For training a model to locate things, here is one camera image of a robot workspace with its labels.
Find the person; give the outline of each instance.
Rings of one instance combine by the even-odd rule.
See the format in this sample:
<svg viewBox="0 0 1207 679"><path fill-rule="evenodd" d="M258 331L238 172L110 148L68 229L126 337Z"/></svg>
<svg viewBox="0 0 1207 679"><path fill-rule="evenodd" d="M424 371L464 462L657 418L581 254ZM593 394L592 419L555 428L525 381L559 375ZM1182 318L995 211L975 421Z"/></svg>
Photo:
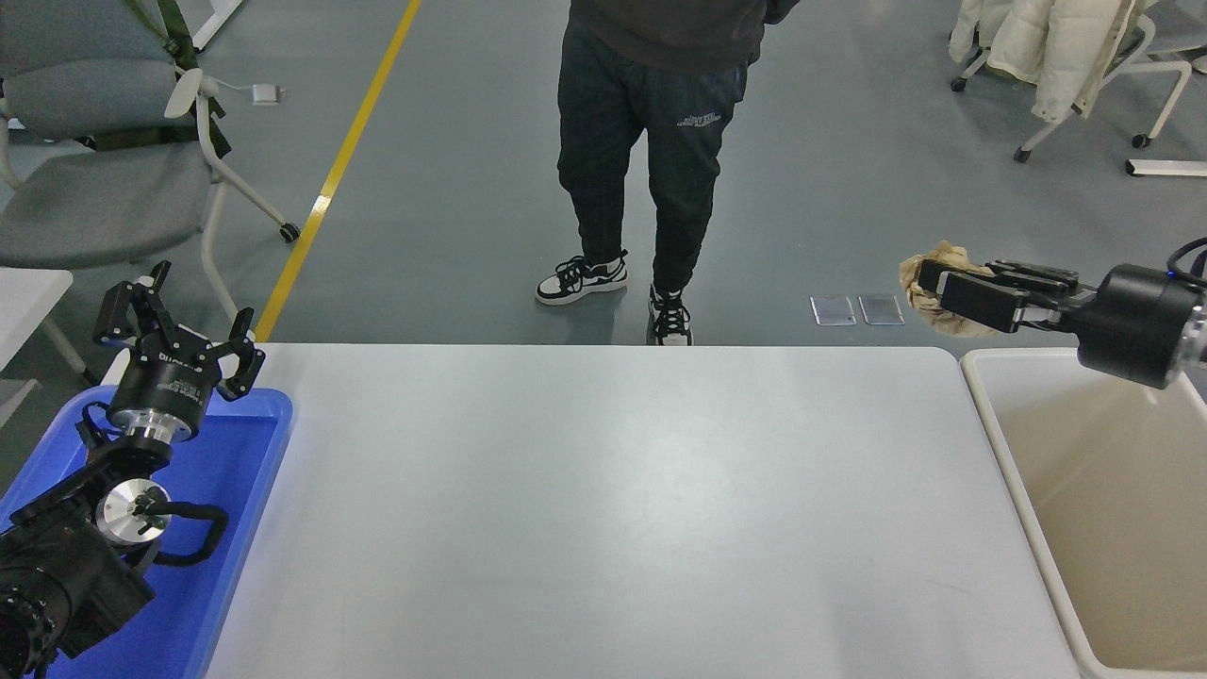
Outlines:
<svg viewBox="0 0 1207 679"><path fill-rule="evenodd" d="M746 93L764 24L799 0L571 0L561 49L558 174L578 218L582 254L536 289L560 305L628 282L620 226L629 151L648 134L657 209L649 314L661 346L693 344L692 279L721 164L721 136Z"/></svg>

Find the black pants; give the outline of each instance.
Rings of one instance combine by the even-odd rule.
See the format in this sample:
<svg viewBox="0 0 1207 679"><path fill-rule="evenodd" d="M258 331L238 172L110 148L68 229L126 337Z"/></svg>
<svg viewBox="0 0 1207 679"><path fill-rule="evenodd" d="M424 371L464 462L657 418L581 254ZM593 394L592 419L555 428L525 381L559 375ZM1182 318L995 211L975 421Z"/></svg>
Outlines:
<svg viewBox="0 0 1207 679"><path fill-rule="evenodd" d="M654 285L670 291L687 285L712 216L721 134L745 95L746 69L707 75L651 69L570 19L558 82L558 172L575 204L588 262L620 256L629 151L647 130L658 215Z"/></svg>

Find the crumpled paper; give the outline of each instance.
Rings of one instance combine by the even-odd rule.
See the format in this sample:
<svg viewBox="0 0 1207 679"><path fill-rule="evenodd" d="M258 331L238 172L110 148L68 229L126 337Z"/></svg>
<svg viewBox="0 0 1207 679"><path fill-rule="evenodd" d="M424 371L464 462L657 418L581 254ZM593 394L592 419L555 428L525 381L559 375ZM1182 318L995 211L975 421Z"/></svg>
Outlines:
<svg viewBox="0 0 1207 679"><path fill-rule="evenodd" d="M922 320L939 332L955 336L989 336L998 334L999 332L992 327L987 327L962 315L956 315L939 306L939 298L917 283L917 276L925 259L937 259L949 267L973 273L993 273L987 267L973 264L968 258L968 250L957 247L946 240L939 241L934 250L925 254L915 254L905 259L900 264L902 288L905 289L905 298L909 300L909 305L917 310Z"/></svg>

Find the robotic arm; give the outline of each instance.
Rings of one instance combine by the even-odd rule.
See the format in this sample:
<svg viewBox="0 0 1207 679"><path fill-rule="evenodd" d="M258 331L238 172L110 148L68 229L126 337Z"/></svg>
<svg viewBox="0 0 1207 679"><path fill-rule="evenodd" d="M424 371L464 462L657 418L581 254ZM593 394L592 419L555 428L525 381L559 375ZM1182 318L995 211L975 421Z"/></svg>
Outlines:
<svg viewBox="0 0 1207 679"><path fill-rule="evenodd" d="M1166 388L1183 370L1207 368L1207 250L1190 271L1178 262L1207 246L1188 242L1167 270L1119 264L1097 287L1072 270L998 259L979 273L923 259L917 282L943 309L1002 332L1034 327L1077 334L1081 365Z"/></svg>
<svg viewBox="0 0 1207 679"><path fill-rule="evenodd" d="M129 368L111 404L83 410L86 464L16 511L0 534L0 679L45 677L59 649L76 657L117 632L154 597L144 580L152 564L199 563L222 539L221 508L173 502L151 476L171 461L173 443L197 437L215 390L228 402L250 391L264 353L247 338L250 308L223 344L175 323L159 295L169 265L105 294L94 339L129 350ZM231 355L239 368L223 379L218 359ZM98 405L121 432L92 421ZM210 523L194 554L159 551L173 516Z"/></svg>

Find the blue plastic tray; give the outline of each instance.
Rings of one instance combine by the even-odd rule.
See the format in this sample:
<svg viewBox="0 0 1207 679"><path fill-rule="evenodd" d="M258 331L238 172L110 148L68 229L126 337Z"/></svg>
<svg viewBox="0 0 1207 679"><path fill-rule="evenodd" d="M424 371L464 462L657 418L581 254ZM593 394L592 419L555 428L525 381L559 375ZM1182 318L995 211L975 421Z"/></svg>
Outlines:
<svg viewBox="0 0 1207 679"><path fill-rule="evenodd" d="M113 391L113 387L88 390L63 406L0 501L0 526L11 526L8 516L13 511L83 466L87 451L75 423L84 404L109 403ZM100 425L101 410L92 412ZM221 545L214 556L193 567L152 566L147 583L156 592L154 599L126 627L80 657L70 660L59 654L51 666L52 679L204 675L285 453L292 415L288 397L273 390L252 390L229 404L215 396L200 434L174 445L171 464L153 479L168 490L173 501L225 509L231 523ZM208 527L202 521L173 520L162 538L163 550L194 552Z"/></svg>

